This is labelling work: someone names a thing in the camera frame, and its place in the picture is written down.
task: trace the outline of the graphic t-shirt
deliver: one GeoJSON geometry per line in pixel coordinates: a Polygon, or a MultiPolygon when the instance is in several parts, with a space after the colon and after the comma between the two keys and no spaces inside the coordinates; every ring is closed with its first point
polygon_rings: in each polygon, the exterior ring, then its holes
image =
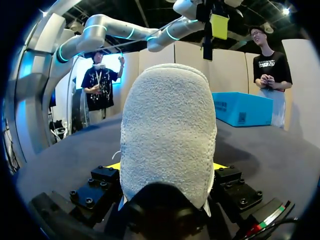
{"type": "Polygon", "coordinates": [[[112,81],[117,81],[118,73],[108,68],[96,70],[88,69],[84,75],[81,87],[92,88],[99,83],[101,94],[86,94],[89,111],[107,109],[114,105],[112,81]]]}
{"type": "Polygon", "coordinates": [[[286,56],[278,51],[275,51],[271,56],[259,55],[253,59],[253,74],[254,80],[260,79],[263,74],[270,75],[276,83],[286,81],[292,84],[291,73],[286,56]]]}

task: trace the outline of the yellow tag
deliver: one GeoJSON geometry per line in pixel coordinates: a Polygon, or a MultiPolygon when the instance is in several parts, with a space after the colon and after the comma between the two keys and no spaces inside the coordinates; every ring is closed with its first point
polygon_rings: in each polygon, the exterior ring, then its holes
{"type": "MultiPolygon", "coordinates": [[[[113,164],[113,165],[110,165],[110,166],[105,166],[105,168],[114,168],[114,169],[120,170],[120,162],[113,164]]],[[[220,164],[214,163],[213,168],[214,168],[214,170],[217,170],[219,168],[225,169],[225,168],[227,168],[227,166],[222,166],[220,164]]]]}
{"type": "Polygon", "coordinates": [[[227,40],[228,38],[228,17],[212,14],[210,23],[212,26],[212,35],[215,38],[227,40]]]}

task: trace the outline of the fuzzy fabric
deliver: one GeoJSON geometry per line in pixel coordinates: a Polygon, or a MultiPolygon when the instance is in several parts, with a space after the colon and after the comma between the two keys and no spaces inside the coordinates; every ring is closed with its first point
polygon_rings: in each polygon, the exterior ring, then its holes
{"type": "Polygon", "coordinates": [[[144,186],[176,186],[204,206],[214,182],[216,113],[206,77],[181,64],[146,69],[127,96],[121,123],[120,182],[130,199],[144,186]]]}

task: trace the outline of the display screen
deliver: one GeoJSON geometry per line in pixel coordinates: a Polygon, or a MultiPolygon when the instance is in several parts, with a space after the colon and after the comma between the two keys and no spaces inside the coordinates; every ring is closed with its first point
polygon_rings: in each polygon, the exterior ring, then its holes
{"type": "MultiPolygon", "coordinates": [[[[121,53],[104,55],[102,59],[102,63],[105,64],[105,67],[111,69],[112,71],[118,73],[120,71],[120,62],[119,57],[121,57],[121,53]]],[[[86,71],[90,69],[93,65],[93,61],[91,58],[82,58],[80,57],[76,62],[76,89],[81,89],[82,81],[84,80],[86,71]]],[[[113,84],[120,84],[121,78],[118,78],[117,81],[112,81],[113,84]]]]}
{"type": "Polygon", "coordinates": [[[56,106],[56,90],[53,90],[53,93],[50,99],[49,108],[52,108],[54,106],[56,106]]]}

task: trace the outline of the lanyard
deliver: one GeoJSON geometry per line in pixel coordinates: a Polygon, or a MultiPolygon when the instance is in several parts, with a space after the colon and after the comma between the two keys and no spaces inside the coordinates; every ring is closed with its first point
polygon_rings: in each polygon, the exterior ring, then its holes
{"type": "Polygon", "coordinates": [[[95,74],[96,74],[96,79],[98,80],[98,84],[100,84],[102,70],[100,70],[100,75],[99,76],[98,76],[98,72],[97,71],[95,71],[95,74]]]}

